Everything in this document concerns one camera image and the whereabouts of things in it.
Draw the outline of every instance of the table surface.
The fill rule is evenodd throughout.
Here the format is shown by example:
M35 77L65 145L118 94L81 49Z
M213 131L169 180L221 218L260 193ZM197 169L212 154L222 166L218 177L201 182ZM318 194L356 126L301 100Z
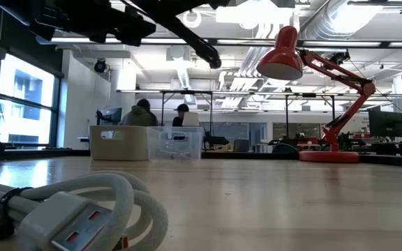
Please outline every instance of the table surface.
M0 162L0 183L38 187L97 170L137 176L166 207L160 251L402 251L400 167L67 157ZM0 250L15 246L3 242Z

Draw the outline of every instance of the ceiling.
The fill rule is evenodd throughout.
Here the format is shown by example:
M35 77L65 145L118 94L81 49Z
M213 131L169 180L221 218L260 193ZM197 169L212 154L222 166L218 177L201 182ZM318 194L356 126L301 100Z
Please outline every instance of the ceiling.
M299 17L299 25L302 25L312 16L316 10L324 3L323 0L310 0L309 8L296 10ZM113 7L122 9L123 6L116 1ZM202 38L255 38L258 34L258 26L254 29L244 29L236 23L218 23L216 21L216 11L210 8L201 7L195 9L201 13L201 23L198 27L192 28ZM346 40L382 40L400 41L402 40L402 15L401 6L381 8L373 19L356 30ZM350 17L358 18L358 13ZM293 25L296 17L291 17L283 25ZM155 37L175 37L174 34L161 26L152 36ZM141 47L130 47L125 45L77 45L81 50L90 51L129 51L139 64L140 74L137 75L137 83L141 89L152 89L156 83L170 83L171 79L177 79L178 74L174 68L166 64L167 50L171 45L143 45ZM237 72L248 55L250 47L243 46L218 46L216 47L223 62L220 70L212 70L208 65L196 56L190 48L190 60L193 62L187 70L190 79L213 79L217 80L222 71ZM392 88L392 77L401 74L402 71L402 50L393 49L349 49L351 61L346 61L342 67L364 77L374 77L376 85L382 92L388 92ZM111 66L119 66L122 59L107 59ZM298 80L296 88L302 87L304 90L311 91L308 86L342 86L340 83L333 82L328 77L322 77L317 73L308 71Z

